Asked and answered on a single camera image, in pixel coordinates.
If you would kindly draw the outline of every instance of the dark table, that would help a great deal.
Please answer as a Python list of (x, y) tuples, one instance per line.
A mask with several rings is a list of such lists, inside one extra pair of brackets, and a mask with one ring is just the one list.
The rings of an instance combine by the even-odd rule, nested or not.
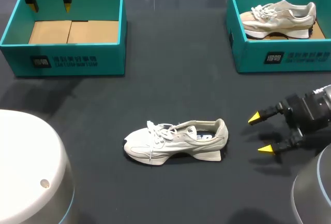
[[(16, 79), (1, 55), (0, 108), (34, 114), (58, 132), (77, 181), (80, 224), (295, 223), (292, 182), (316, 151), (292, 151), (281, 161), (260, 154), (260, 134), (286, 135), (284, 119), (253, 127), (247, 120), (331, 77), (238, 74), (224, 26), (226, 1), (126, 0), (124, 77)], [(1, 3), (1, 32), (15, 2)], [(177, 157), (149, 167), (123, 155), (123, 138), (147, 120), (217, 118), (231, 139), (222, 162)]]

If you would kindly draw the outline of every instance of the shoe tongue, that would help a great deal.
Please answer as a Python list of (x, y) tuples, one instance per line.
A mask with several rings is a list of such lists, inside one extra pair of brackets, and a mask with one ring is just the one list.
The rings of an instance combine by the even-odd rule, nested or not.
[(194, 139), (197, 139), (197, 129), (194, 126), (189, 126), (186, 133)]

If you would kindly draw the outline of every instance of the small hole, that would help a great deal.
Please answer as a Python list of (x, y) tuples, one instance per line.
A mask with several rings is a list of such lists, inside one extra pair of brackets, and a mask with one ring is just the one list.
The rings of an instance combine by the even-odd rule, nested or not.
[(48, 182), (46, 179), (43, 179), (40, 181), (40, 185), (45, 188), (48, 189), (50, 187), (50, 182)]

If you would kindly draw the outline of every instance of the open box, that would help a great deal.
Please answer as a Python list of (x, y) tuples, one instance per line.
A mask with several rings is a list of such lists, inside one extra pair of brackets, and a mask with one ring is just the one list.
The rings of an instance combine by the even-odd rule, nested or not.
[(124, 0), (37, 0), (34, 13), (18, 0), (0, 41), (17, 77), (123, 75)]
[(317, 23), (310, 39), (251, 40), (246, 37), (240, 14), (251, 7), (281, 0), (229, 0), (227, 30), (238, 72), (331, 70), (331, 0), (287, 0), (294, 5), (314, 2)]

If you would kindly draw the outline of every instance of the beige sneaker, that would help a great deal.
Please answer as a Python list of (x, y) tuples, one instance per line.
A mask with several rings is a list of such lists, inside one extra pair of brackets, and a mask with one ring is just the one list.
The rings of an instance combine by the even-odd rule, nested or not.
[(221, 161), (228, 141), (228, 129), (222, 119), (214, 122), (189, 121), (179, 125), (147, 122), (147, 128), (125, 138), (124, 151), (138, 162), (160, 166), (176, 153), (196, 159)]
[(316, 19), (314, 3), (300, 6), (282, 0), (274, 4), (258, 5), (251, 10), (242, 13), (240, 19), (244, 25), (245, 33), (257, 39), (263, 39), (272, 33), (308, 39), (310, 28)]

